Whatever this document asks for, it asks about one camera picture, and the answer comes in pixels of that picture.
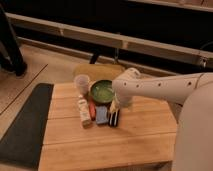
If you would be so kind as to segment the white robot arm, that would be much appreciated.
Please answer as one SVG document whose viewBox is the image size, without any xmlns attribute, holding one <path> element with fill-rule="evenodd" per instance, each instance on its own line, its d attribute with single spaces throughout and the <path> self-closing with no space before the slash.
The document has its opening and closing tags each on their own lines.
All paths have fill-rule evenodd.
<svg viewBox="0 0 213 171">
<path fill-rule="evenodd" d="M 129 68 L 112 81 L 118 104 L 145 96 L 181 105 L 171 171 L 213 171 L 213 72 L 139 76 Z"/>
</svg>

